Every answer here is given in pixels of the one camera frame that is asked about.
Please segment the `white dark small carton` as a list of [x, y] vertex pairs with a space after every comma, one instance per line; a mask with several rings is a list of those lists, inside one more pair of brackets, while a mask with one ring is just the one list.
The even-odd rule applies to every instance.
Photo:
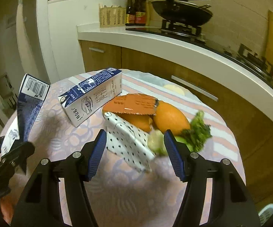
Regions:
[[17, 117], [13, 120], [1, 145], [1, 155], [5, 156], [22, 142], [27, 142], [30, 131], [47, 97], [50, 85], [25, 74], [19, 89]]

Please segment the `blue white milk carton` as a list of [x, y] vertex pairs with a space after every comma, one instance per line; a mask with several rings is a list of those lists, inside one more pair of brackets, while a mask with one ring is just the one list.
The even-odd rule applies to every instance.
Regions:
[[83, 80], [58, 97], [58, 100], [76, 128], [96, 110], [122, 92], [122, 71], [106, 68]]

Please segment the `green bok choy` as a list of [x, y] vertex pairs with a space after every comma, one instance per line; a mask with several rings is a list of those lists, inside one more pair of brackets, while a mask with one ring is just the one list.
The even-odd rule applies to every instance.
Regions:
[[[185, 144], [191, 152], [200, 152], [204, 149], [206, 141], [212, 138], [210, 125], [204, 122], [204, 112], [199, 110], [191, 121], [190, 129], [184, 129], [175, 140]], [[168, 155], [165, 144], [164, 134], [160, 130], [154, 130], [149, 134], [149, 149], [158, 156]]]

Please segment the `orange peel large piece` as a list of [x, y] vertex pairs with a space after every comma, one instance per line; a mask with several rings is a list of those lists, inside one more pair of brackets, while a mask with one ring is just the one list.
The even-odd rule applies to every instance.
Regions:
[[186, 116], [175, 106], [161, 100], [157, 105], [153, 121], [162, 133], [170, 130], [174, 136], [181, 135], [183, 130], [190, 130]]

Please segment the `white dotted paper bag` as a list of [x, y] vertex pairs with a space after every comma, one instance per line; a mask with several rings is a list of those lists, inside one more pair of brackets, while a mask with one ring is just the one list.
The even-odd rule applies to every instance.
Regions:
[[155, 158], [147, 143], [149, 134], [112, 112], [103, 115], [107, 127], [106, 149], [122, 158], [138, 172], [151, 171]]

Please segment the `orange snack packet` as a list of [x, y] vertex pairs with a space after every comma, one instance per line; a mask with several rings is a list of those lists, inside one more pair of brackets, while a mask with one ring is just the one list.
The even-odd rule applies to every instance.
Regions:
[[158, 100], [146, 94], [135, 93], [116, 96], [106, 103], [102, 111], [115, 114], [154, 115]]

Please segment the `light blue perforated basket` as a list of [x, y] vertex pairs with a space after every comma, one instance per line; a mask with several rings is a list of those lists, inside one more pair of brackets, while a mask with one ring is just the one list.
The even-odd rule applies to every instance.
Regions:
[[270, 217], [273, 215], [273, 203], [266, 205], [262, 210], [258, 213], [261, 226], [264, 225]]

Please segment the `wooden lower cabinets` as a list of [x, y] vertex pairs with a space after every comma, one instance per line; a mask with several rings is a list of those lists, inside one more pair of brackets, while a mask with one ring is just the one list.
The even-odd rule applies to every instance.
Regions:
[[233, 132], [246, 175], [246, 184], [257, 207], [273, 203], [273, 121], [230, 89], [204, 75], [140, 51], [86, 40], [79, 41], [85, 70], [106, 67], [148, 72], [180, 86], [189, 82], [218, 100], [188, 88], [213, 108]]

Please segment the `woven utensil basket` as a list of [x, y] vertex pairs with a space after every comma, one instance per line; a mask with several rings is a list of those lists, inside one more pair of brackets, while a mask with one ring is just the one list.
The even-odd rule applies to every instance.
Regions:
[[99, 5], [99, 25], [101, 28], [123, 27], [126, 24], [126, 8]]

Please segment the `black gas stove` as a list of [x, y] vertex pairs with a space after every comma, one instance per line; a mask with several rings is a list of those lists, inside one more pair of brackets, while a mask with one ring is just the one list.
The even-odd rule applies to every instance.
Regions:
[[245, 68], [273, 88], [273, 64], [265, 57], [259, 56], [244, 44], [240, 44], [238, 50], [232, 49], [230, 45], [222, 46], [206, 38], [199, 26], [186, 26], [164, 19], [161, 27], [127, 26], [126, 30], [161, 35], [210, 50]]

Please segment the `dark sauce bottle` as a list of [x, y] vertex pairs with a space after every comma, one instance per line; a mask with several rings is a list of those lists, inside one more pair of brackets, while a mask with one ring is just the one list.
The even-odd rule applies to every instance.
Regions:
[[135, 23], [135, 8], [133, 0], [127, 0], [126, 6], [126, 26], [133, 26]]

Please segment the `red label sauce bottle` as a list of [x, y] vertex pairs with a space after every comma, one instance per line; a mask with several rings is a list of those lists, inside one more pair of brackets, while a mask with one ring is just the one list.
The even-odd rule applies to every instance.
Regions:
[[135, 24], [139, 26], [145, 26], [146, 20], [146, 0], [135, 0]]

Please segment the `black wok on stove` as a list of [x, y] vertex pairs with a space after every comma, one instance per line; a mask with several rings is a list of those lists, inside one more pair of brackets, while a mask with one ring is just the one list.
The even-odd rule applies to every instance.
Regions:
[[155, 12], [166, 21], [181, 23], [186, 26], [201, 26], [213, 16], [210, 5], [198, 6], [191, 1], [201, 0], [162, 0], [153, 1]]

